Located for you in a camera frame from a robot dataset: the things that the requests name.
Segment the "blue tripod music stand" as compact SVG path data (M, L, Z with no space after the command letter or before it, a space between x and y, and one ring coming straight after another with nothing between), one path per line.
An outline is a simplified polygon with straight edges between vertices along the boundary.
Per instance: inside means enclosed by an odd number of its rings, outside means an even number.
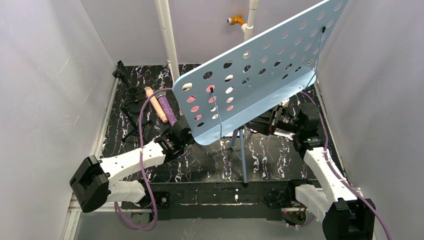
M324 0L183 74L173 94L192 130L195 143L171 163L169 183L240 182L313 179L312 170L282 136L247 130L244 142L230 146L228 134L289 99L297 114L302 92L317 78L321 51L345 10L345 0ZM184 97L191 87L235 88L230 118L199 123L191 120Z

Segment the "pink paper sheet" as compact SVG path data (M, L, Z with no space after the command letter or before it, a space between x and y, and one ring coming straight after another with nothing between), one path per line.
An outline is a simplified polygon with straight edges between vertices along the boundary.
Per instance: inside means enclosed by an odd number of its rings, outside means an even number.
M230 118L230 114L235 112L235 87L229 86L223 89L216 89L214 84L211 84L201 90L199 93L194 93L195 87L192 86L183 99L187 104L190 119L196 123L212 120L217 123L220 118L226 120Z

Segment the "pink toy microphone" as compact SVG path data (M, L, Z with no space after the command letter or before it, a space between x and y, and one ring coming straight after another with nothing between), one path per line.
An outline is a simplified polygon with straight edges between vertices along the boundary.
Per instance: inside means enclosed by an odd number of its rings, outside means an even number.
M145 90L145 93L146 93L146 97L149 98L149 102L152 105L152 107L154 108L154 110L156 111L158 118L163 123L167 123L168 118L166 117L166 114L165 114L164 110L162 109L158 99L154 96L154 90L149 86L145 87L144 90Z

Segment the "black round-base microphone stand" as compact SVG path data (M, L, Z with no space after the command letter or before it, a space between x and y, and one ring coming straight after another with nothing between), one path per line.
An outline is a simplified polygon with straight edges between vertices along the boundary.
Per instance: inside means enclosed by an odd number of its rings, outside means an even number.
M119 79L125 88L122 91L122 106L121 110L124 113L131 115L139 115L141 108L146 101L146 92L139 86L131 86L130 77L127 75L126 66L119 60L116 64L116 70L112 75Z

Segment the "black tripod shock-mount stand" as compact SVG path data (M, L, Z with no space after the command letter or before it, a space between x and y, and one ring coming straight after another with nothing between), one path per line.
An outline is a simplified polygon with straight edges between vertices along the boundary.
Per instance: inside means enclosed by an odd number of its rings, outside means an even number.
M122 142L125 143L128 137L140 137L139 117L141 108L146 101L146 93L139 86L131 86L123 91L121 112L128 118L132 130L124 135Z

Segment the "purple glitter microphone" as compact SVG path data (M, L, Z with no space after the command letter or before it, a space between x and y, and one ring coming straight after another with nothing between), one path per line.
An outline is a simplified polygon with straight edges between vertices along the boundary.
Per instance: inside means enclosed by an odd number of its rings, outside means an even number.
M174 111L166 97L165 91L161 91L155 95L169 124L173 127L177 122L177 117L174 114Z

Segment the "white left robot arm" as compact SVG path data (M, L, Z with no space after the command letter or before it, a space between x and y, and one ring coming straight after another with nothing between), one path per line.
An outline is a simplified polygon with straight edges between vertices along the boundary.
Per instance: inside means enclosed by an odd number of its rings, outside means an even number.
M113 157L86 157L71 177L69 185L84 213L93 212L111 202L139 204L147 194L147 185L125 178L177 159L185 152L185 147L193 143L187 121L180 118L142 148Z

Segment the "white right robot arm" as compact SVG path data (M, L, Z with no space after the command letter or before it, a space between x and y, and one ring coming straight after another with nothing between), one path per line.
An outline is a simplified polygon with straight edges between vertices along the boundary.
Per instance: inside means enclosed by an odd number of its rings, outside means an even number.
M320 108L305 103L296 116L277 105L249 121L247 127L263 135L274 134L277 129L292 133L295 150L322 187L318 191L309 180L291 180L283 200L297 201L310 210L328 240L371 240L375 205L369 198L361 200L359 193L347 186L326 148L328 139L318 133L321 124Z

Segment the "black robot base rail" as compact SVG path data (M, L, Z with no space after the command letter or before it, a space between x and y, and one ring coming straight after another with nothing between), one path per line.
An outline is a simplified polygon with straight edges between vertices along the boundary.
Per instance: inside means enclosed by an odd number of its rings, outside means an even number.
M283 212L297 212L292 184L321 185L312 180L152 183L160 221L180 219L283 220Z

